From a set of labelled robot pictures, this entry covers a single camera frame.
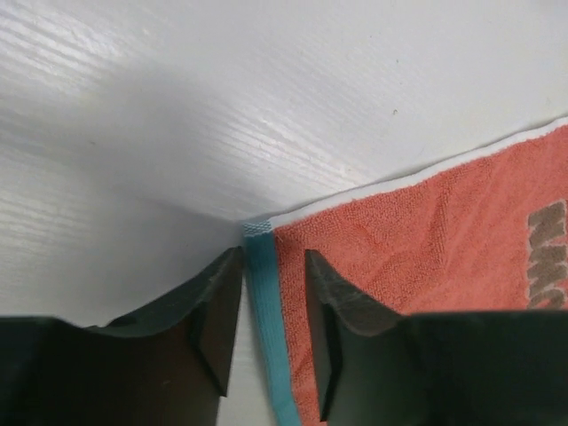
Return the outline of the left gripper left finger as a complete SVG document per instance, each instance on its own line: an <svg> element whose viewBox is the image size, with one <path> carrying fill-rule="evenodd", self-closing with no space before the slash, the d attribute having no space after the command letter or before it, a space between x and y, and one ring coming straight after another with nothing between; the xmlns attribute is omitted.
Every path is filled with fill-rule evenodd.
<svg viewBox="0 0 568 426"><path fill-rule="evenodd" d="M104 327L1 319L4 425L213 425L228 391L243 251Z"/></svg>

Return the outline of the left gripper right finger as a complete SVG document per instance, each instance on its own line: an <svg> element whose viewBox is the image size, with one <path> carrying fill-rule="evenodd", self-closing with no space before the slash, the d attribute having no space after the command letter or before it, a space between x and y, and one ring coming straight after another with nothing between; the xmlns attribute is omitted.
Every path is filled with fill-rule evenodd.
<svg viewBox="0 0 568 426"><path fill-rule="evenodd" d="M304 254L319 418L330 425L564 425L564 311L402 315Z"/></svg>

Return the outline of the red white towel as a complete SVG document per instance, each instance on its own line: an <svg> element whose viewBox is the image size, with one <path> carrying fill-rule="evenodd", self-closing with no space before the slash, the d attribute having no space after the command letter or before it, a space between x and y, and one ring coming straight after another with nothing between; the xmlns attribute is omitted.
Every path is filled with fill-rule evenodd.
<svg viewBox="0 0 568 426"><path fill-rule="evenodd" d="M567 121L243 227L280 425L318 423L304 253L402 313L567 306Z"/></svg>

